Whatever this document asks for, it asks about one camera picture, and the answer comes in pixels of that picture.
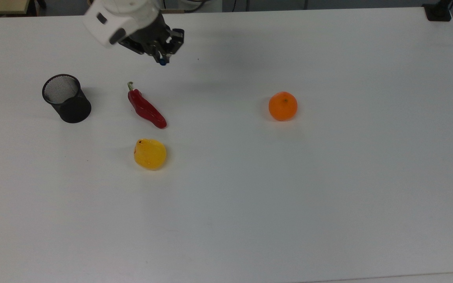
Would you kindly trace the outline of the dark robot gripper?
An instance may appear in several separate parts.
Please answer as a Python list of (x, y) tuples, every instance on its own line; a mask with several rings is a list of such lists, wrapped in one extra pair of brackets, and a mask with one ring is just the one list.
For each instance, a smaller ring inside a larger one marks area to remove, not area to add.
[(138, 54), (152, 55), (157, 63), (168, 63), (167, 54), (174, 55), (181, 48), (184, 33), (183, 29), (170, 30), (163, 16), (157, 16), (149, 26), (122, 38), (118, 43)]

